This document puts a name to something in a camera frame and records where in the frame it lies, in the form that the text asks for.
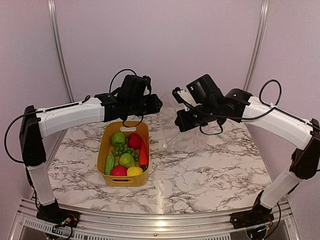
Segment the front aluminium rail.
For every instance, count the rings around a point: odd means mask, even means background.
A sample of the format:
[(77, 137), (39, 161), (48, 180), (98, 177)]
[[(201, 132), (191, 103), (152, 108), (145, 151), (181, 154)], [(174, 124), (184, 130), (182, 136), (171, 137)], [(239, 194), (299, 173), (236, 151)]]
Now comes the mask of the front aluminium rail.
[[(206, 213), (147, 214), (93, 210), (63, 205), (79, 212), (74, 240), (246, 240), (247, 229), (234, 229), (232, 210)], [(30, 199), (23, 199), (7, 239), (45, 239), (47, 235), (66, 238), (70, 229), (36, 218), (37, 209)]]

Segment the green toy bitter gourd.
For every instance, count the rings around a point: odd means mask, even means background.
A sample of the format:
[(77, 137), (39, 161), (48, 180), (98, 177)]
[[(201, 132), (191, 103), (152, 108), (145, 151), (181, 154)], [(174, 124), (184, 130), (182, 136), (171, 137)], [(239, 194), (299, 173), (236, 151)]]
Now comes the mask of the green toy bitter gourd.
[(109, 176), (112, 169), (115, 167), (115, 163), (116, 163), (116, 160), (115, 160), (115, 157), (110, 154), (106, 157), (106, 161), (105, 161), (105, 168), (104, 168), (104, 174)]

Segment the aluminium frame post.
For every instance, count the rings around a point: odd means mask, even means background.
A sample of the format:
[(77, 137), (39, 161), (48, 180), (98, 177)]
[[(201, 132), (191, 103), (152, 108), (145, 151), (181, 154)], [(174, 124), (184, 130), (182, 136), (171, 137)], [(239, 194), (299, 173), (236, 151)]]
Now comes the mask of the aluminium frame post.
[(263, 40), (264, 40), (266, 27), (267, 27), (269, 3), (270, 3), (269, 0), (261, 1), (256, 37), (255, 37), (252, 55), (251, 55), (248, 70), (246, 73), (244, 85), (243, 85), (243, 90), (247, 92), (250, 90), (250, 87), (253, 83), (256, 66), (257, 66), (259, 55), (263, 46)]
[(67, 99), (69, 102), (74, 101), (74, 95), (72, 92), (71, 83), (68, 76), (68, 71), (65, 63), (65, 58), (63, 54), (62, 42), (59, 32), (59, 23), (58, 23), (58, 16), (57, 16), (57, 9), (56, 9), (56, 1), (55, 0), (48, 0), (48, 11), (50, 16), (51, 22), (51, 29), (53, 33), (53, 41), (55, 45), (55, 51), (57, 54), (57, 60), (62, 76), (63, 85), (65, 88), (65, 92), (67, 95)]

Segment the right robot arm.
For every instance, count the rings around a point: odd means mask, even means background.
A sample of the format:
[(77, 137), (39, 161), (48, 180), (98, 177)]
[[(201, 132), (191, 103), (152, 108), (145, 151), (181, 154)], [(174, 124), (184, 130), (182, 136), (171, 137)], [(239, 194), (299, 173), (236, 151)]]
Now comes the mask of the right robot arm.
[(194, 128), (202, 129), (210, 122), (221, 128), (226, 120), (245, 123), (264, 129), (293, 144), (291, 165), (256, 197), (250, 210), (234, 212), (230, 223), (234, 229), (262, 225), (274, 220), (273, 207), (280, 199), (290, 194), (304, 180), (318, 171), (320, 160), (320, 124), (316, 119), (301, 119), (264, 103), (261, 97), (232, 89), (223, 95), (219, 88), (187, 92), (180, 88), (172, 91), (173, 97), (183, 110), (177, 112), (174, 123), (181, 132)]

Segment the right aluminium frame post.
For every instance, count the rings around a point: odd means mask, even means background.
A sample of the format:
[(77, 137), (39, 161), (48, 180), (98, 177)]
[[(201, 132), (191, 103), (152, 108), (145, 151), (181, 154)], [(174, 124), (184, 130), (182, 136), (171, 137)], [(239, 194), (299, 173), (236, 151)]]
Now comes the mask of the right aluminium frame post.
[(256, 37), (255, 37), (252, 55), (251, 55), (248, 70), (246, 73), (244, 85), (243, 85), (243, 90), (247, 92), (250, 90), (250, 87), (253, 83), (256, 66), (257, 66), (259, 55), (263, 46), (263, 40), (264, 40), (266, 27), (267, 27), (269, 3), (270, 3), (269, 0), (261, 1)]

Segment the red toy tomato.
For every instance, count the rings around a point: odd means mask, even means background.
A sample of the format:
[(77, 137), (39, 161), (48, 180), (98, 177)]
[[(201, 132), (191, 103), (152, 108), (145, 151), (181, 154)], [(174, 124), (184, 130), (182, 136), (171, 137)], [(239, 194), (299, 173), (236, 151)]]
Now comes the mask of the red toy tomato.
[(134, 150), (140, 149), (142, 145), (142, 138), (137, 133), (131, 133), (128, 136), (127, 145), (129, 148), (133, 148)]

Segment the yellow toy lemon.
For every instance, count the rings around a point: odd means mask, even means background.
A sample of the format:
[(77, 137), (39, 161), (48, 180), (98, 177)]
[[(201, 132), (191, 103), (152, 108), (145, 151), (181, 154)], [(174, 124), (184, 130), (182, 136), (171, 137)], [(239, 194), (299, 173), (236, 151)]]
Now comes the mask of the yellow toy lemon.
[(138, 176), (138, 175), (142, 174), (143, 172), (144, 172), (144, 170), (141, 167), (132, 166), (127, 169), (126, 175), (128, 177)]

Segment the clear zip top bag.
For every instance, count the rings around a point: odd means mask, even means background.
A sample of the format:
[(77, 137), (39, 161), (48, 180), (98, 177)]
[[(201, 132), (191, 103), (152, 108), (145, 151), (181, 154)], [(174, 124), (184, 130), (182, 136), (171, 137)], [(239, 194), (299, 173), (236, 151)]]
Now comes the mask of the clear zip top bag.
[(223, 132), (222, 127), (214, 122), (202, 127), (202, 130), (197, 126), (192, 130), (180, 132), (179, 127), (175, 125), (175, 120), (177, 111), (182, 110), (184, 107), (175, 102), (169, 91), (166, 91), (160, 97), (160, 100), (163, 106), (157, 115), (165, 138), (163, 145), (165, 149), (187, 153), (201, 152), (207, 148), (209, 137)]

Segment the light green toy apple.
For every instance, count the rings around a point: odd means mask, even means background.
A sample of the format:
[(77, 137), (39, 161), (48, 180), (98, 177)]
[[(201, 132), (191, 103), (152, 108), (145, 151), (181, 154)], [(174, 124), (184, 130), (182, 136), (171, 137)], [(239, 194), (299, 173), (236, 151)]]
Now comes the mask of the light green toy apple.
[(110, 141), (113, 147), (119, 147), (124, 146), (127, 142), (127, 139), (124, 133), (117, 131), (112, 134)]

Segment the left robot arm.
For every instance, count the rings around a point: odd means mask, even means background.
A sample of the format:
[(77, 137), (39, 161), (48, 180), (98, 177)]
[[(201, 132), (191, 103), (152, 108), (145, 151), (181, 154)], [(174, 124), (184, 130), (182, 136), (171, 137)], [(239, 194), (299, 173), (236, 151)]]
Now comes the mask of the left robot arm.
[(39, 201), (37, 218), (54, 224), (71, 218), (70, 226), (75, 227), (79, 217), (78, 212), (58, 205), (45, 164), (47, 157), (43, 138), (85, 124), (159, 113), (162, 105), (156, 94), (117, 99), (110, 93), (101, 93), (83, 101), (50, 108), (28, 106), (22, 118), (19, 141), (28, 182)]

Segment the orange toy carrot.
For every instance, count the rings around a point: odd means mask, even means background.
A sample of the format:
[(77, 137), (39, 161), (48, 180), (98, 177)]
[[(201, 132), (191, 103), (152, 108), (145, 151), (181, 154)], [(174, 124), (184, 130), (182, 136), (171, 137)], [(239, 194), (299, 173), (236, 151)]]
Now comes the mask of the orange toy carrot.
[(139, 166), (140, 167), (147, 167), (148, 164), (149, 164), (149, 159), (148, 159), (148, 155), (147, 155), (147, 148), (146, 148), (145, 141), (142, 140), (141, 146), (139, 149)]

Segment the red toy apple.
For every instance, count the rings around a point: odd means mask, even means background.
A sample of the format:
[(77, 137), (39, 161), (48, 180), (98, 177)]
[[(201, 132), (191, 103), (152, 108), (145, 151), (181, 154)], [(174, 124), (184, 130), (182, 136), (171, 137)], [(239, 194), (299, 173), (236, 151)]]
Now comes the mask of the red toy apple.
[(116, 165), (110, 172), (110, 176), (113, 177), (126, 177), (127, 176), (127, 168), (123, 165)]

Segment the yellow plastic basket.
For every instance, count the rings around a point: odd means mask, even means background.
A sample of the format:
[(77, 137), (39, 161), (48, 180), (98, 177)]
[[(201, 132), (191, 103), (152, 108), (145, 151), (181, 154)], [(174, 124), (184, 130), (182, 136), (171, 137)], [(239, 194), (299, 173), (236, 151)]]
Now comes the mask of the yellow plastic basket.
[(100, 142), (96, 164), (97, 170), (104, 178), (107, 185), (112, 187), (140, 187), (147, 182), (149, 177), (148, 165), (143, 166), (143, 172), (137, 176), (113, 176), (105, 174), (107, 157), (112, 153), (112, 150), (114, 150), (114, 147), (111, 144), (111, 137), (115, 132), (122, 132), (126, 136), (129, 136), (132, 133), (140, 135), (145, 143), (147, 159), (150, 159), (150, 133), (148, 125), (143, 122), (138, 123), (137, 121), (128, 121), (127, 125), (129, 126), (128, 128), (124, 127), (121, 121), (109, 123), (104, 129)]

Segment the green toy grapes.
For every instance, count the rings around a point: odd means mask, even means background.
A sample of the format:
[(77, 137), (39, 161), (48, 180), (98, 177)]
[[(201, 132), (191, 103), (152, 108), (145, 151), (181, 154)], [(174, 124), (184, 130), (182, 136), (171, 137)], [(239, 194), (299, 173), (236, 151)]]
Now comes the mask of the green toy grapes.
[(135, 162), (139, 161), (139, 155), (138, 152), (134, 148), (128, 147), (126, 144), (125, 145), (119, 145), (115, 146), (114, 149), (111, 151), (111, 154), (114, 157), (120, 157), (122, 154), (130, 154)]

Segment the left aluminium frame post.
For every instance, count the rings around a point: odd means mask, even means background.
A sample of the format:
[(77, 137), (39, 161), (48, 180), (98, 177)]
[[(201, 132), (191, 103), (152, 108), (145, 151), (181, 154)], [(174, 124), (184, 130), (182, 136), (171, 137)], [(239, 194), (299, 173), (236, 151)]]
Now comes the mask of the left aluminium frame post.
[(62, 42), (59, 32), (59, 23), (58, 23), (58, 16), (57, 16), (57, 9), (56, 9), (56, 1), (55, 0), (48, 0), (48, 11), (50, 16), (51, 22), (51, 29), (53, 33), (53, 41), (55, 45), (55, 51), (57, 54), (57, 60), (62, 76), (63, 85), (65, 88), (65, 92), (67, 95), (67, 99), (69, 102), (74, 101), (74, 95), (72, 92), (71, 83), (68, 76), (68, 71), (65, 63), (65, 58), (63, 54)]

